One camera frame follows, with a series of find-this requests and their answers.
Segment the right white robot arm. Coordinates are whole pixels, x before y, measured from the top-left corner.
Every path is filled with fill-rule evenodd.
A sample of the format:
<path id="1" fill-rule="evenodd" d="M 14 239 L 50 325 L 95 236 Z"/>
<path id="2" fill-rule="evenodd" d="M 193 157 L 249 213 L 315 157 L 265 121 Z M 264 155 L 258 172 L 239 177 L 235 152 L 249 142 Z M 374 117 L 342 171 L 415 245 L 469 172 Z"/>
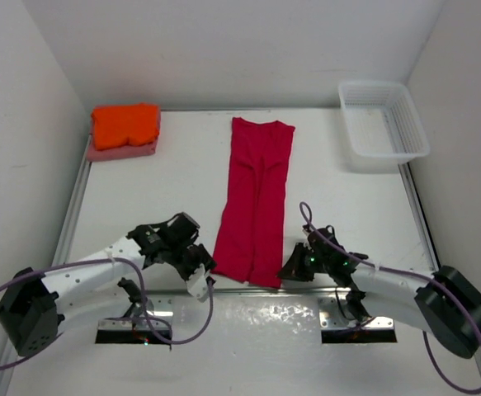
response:
<path id="1" fill-rule="evenodd" d="M 366 265 L 367 256 L 347 252 L 331 226 L 303 227 L 306 241 L 296 243 L 278 273 L 287 281 L 308 282 L 317 274 L 349 290 L 347 312 L 355 320 L 389 317 L 428 332 L 452 354 L 469 359 L 481 338 L 481 293 L 455 268 L 423 273 Z"/>

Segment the orange t shirt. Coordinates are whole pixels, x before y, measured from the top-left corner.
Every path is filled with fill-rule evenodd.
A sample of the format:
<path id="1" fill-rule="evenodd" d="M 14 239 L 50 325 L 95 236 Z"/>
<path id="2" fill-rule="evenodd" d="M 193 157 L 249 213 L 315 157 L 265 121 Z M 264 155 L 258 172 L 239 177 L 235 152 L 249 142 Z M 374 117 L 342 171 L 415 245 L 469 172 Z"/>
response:
<path id="1" fill-rule="evenodd" d="M 160 135 L 161 110 L 154 104 L 100 106 L 91 113 L 95 149 L 152 144 Z"/>

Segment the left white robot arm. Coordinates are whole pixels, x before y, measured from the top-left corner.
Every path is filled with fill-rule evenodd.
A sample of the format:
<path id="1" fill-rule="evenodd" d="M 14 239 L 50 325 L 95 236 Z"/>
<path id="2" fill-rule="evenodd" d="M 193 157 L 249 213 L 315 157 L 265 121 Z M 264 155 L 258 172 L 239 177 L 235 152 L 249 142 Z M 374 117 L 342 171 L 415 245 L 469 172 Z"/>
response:
<path id="1" fill-rule="evenodd" d="M 127 304 L 143 308 L 143 271 L 154 264 L 173 267 L 187 292 L 205 301 L 216 263 L 196 241 L 199 229 L 181 212 L 141 224 L 79 262 L 17 272 L 0 299 L 0 324 L 17 354 L 33 356 L 80 323 L 123 315 Z"/>

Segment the salmon pink t shirt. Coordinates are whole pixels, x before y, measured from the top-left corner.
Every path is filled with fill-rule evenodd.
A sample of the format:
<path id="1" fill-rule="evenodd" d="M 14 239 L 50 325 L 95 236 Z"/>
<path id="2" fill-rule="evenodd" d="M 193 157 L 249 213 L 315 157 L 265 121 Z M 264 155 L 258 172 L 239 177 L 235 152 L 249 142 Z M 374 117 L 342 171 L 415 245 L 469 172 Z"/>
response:
<path id="1" fill-rule="evenodd" d="M 141 146 L 125 145 L 118 148 L 98 150 L 95 148 L 94 143 L 91 142 L 87 149 L 86 158 L 88 162 L 95 163 L 146 157 L 155 154 L 157 143 L 158 141 L 155 140 L 151 144 L 145 144 Z"/>

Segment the magenta t shirt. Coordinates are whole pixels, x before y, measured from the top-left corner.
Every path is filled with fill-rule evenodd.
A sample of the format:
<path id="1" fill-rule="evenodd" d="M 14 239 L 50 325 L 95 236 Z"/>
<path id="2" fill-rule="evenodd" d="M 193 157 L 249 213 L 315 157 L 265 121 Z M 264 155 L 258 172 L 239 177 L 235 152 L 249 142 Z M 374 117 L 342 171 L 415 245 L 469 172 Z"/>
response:
<path id="1" fill-rule="evenodd" d="M 295 127 L 232 119 L 227 200 L 215 241 L 214 273 L 279 288 L 285 197 Z"/>

